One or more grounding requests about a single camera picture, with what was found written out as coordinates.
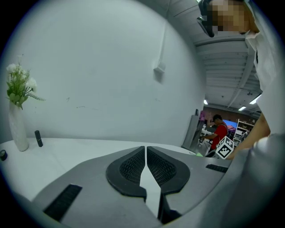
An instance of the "white table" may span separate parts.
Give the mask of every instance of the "white table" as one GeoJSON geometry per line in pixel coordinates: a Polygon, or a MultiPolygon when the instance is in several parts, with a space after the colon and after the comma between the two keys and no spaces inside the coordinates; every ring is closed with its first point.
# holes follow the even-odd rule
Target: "white table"
{"type": "MultiPolygon", "coordinates": [[[[195,155],[180,147],[146,143],[91,139],[42,138],[39,147],[35,138],[29,138],[29,148],[18,151],[14,141],[0,144],[8,157],[0,162],[0,168],[10,188],[32,201],[49,183],[69,171],[74,166],[89,159],[112,154],[117,151],[139,146],[158,146],[165,149],[195,155]]],[[[156,215],[159,204],[160,187],[147,167],[142,172],[140,186],[147,190],[147,206],[156,215]]]]}
{"type": "Polygon", "coordinates": [[[201,133],[204,135],[213,134],[212,132],[204,130],[204,129],[202,129],[201,133]]]}

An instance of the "ceiling light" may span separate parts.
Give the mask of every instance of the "ceiling light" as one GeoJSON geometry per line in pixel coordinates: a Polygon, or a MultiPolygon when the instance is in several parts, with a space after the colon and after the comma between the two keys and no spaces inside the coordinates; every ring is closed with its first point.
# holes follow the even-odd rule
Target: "ceiling light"
{"type": "Polygon", "coordinates": [[[250,104],[251,104],[251,105],[255,104],[255,103],[257,102],[257,99],[258,99],[260,96],[261,96],[261,94],[260,94],[257,98],[255,98],[253,101],[251,101],[250,104]]]}
{"type": "Polygon", "coordinates": [[[246,107],[245,106],[242,106],[239,111],[242,111],[243,109],[245,109],[246,107]]]}

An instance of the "shelf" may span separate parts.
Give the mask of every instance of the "shelf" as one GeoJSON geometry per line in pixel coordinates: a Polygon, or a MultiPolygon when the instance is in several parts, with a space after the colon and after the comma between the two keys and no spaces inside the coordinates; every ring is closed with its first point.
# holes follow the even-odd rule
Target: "shelf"
{"type": "Polygon", "coordinates": [[[239,121],[239,123],[246,124],[246,125],[250,125],[250,126],[254,126],[254,125],[252,125],[252,124],[250,124],[250,123],[245,123],[245,122],[242,122],[242,121],[239,121]]]}
{"type": "Polygon", "coordinates": [[[248,131],[248,129],[242,128],[242,127],[240,127],[240,126],[238,126],[237,128],[239,128],[239,129],[241,129],[241,130],[246,130],[246,131],[248,131]]]}

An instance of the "black object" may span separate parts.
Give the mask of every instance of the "black object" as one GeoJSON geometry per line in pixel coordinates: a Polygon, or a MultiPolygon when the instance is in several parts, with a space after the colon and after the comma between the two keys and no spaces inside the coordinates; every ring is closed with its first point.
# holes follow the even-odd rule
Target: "black object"
{"type": "Polygon", "coordinates": [[[6,150],[1,150],[0,151],[0,158],[1,158],[1,160],[5,161],[7,157],[8,157],[8,154],[6,153],[6,150]]]}
{"type": "Polygon", "coordinates": [[[44,213],[56,221],[60,221],[75,200],[82,187],[68,185],[65,190],[44,210],[44,213]]]}
{"type": "Polygon", "coordinates": [[[39,147],[42,147],[43,146],[43,142],[41,140],[41,135],[40,135],[39,130],[35,131],[35,135],[36,135],[36,139],[37,139],[37,144],[39,145],[39,147]]]}
{"type": "Polygon", "coordinates": [[[215,170],[218,172],[222,172],[222,173],[225,173],[226,171],[228,171],[228,168],[226,168],[226,167],[217,166],[217,165],[213,165],[213,164],[207,165],[206,168],[212,169],[212,170],[215,170]]]}
{"type": "Polygon", "coordinates": [[[257,55],[257,50],[256,50],[256,63],[258,64],[258,55],[257,55]]]}
{"type": "Polygon", "coordinates": [[[153,147],[147,147],[147,166],[164,195],[180,192],[190,178],[186,164],[153,147]]]}
{"type": "Polygon", "coordinates": [[[165,196],[181,191],[190,178],[190,170],[183,162],[153,147],[147,147],[147,166],[161,188],[157,218],[163,224],[169,223],[181,214],[169,208],[165,196]]]}
{"type": "Polygon", "coordinates": [[[169,208],[168,202],[164,194],[160,193],[160,201],[159,201],[159,212],[157,218],[163,223],[169,223],[174,219],[177,219],[181,216],[177,211],[171,210],[169,208]]]}
{"type": "Polygon", "coordinates": [[[216,154],[216,150],[211,150],[208,152],[208,154],[205,156],[205,158],[212,158],[216,154]]]}
{"type": "Polygon", "coordinates": [[[202,17],[197,18],[198,24],[201,26],[202,30],[209,36],[214,37],[213,24],[212,24],[212,14],[208,10],[208,6],[211,0],[201,0],[198,3],[202,17]]]}
{"type": "Polygon", "coordinates": [[[113,161],[106,170],[108,182],[122,195],[147,198],[147,192],[139,186],[145,167],[145,147],[113,161]]]}

